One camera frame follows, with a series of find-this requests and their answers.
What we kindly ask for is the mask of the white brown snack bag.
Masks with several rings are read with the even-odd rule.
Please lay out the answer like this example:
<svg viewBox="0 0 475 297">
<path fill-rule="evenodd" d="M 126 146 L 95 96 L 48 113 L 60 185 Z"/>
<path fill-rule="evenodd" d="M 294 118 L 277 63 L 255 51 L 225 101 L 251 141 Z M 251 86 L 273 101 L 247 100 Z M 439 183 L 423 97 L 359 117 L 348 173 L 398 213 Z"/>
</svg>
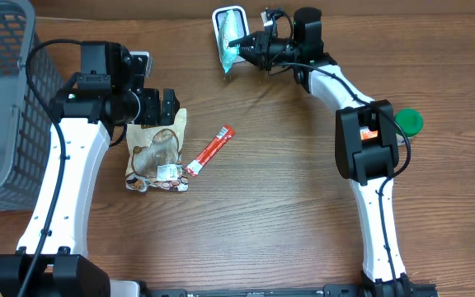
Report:
<svg viewBox="0 0 475 297">
<path fill-rule="evenodd" d="M 182 163 L 186 125 L 187 109 L 181 108 L 172 125 L 127 126 L 127 189 L 139 192 L 151 188 L 178 192 L 188 190 L 189 181 Z"/>
</svg>

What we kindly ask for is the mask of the green lid jar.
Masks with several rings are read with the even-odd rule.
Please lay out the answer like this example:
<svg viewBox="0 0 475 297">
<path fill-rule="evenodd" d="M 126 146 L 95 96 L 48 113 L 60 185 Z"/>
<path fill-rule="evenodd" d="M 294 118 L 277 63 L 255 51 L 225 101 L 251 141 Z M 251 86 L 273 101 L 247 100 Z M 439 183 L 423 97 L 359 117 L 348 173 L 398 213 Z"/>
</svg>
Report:
<svg viewBox="0 0 475 297">
<path fill-rule="evenodd" d="M 408 139 L 415 137 L 423 128 L 424 120 L 415 109 L 402 109 L 395 115 L 395 121 Z"/>
</svg>

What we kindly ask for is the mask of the teal tissue packet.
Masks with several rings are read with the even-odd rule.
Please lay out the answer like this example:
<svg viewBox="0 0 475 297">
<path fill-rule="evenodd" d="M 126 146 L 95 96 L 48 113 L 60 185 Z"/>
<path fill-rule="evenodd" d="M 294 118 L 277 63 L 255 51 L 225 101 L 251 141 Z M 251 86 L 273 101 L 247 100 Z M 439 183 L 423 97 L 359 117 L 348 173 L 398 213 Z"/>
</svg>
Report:
<svg viewBox="0 0 475 297">
<path fill-rule="evenodd" d="M 228 73 L 238 56 L 238 48 L 230 46 L 231 41 L 237 40 L 238 23 L 233 10 L 223 14 L 223 20 L 219 24 L 219 59 L 225 73 Z"/>
</svg>

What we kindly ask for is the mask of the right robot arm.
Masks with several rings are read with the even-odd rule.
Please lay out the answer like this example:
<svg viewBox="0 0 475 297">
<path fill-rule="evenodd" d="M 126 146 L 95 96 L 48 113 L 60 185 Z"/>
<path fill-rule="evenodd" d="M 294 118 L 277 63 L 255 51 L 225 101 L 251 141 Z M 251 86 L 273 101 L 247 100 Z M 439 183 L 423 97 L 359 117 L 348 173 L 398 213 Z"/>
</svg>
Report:
<svg viewBox="0 0 475 297">
<path fill-rule="evenodd" d="M 280 38 L 281 9 L 262 13 L 263 31 L 225 42 L 247 62 L 268 71 L 292 70 L 296 83 L 320 99 L 336 117 L 335 162 L 355 195 L 364 244 L 360 296 L 409 296 L 412 288 L 397 248 L 393 217 L 393 179 L 399 167 L 401 127 L 387 100 L 358 91 L 324 49 L 322 13 L 313 7 L 294 13 L 291 33 Z"/>
</svg>

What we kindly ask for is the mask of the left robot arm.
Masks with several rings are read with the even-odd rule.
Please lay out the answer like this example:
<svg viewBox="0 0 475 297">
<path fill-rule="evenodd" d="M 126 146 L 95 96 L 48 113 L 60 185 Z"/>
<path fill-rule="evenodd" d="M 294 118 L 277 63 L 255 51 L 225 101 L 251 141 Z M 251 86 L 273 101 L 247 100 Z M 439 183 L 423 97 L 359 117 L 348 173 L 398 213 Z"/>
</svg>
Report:
<svg viewBox="0 0 475 297">
<path fill-rule="evenodd" d="M 148 295 L 141 280 L 113 280 L 87 257 L 96 177 L 115 128 L 171 125 L 172 89 L 147 88 L 153 58 L 121 44 L 82 41 L 80 69 L 42 102 L 51 122 L 49 158 L 31 220 L 16 251 L 0 254 L 3 296 Z"/>
</svg>

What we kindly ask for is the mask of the red white snack packet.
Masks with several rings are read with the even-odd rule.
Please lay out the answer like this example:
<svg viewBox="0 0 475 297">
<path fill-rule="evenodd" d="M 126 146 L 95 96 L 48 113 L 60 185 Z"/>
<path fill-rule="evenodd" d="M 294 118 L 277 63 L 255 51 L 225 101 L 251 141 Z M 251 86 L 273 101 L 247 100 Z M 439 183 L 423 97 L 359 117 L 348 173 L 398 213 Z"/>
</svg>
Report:
<svg viewBox="0 0 475 297">
<path fill-rule="evenodd" d="M 203 151 L 187 165 L 186 171 L 191 176 L 197 177 L 204 166 L 235 134 L 232 127 L 224 125 Z"/>
</svg>

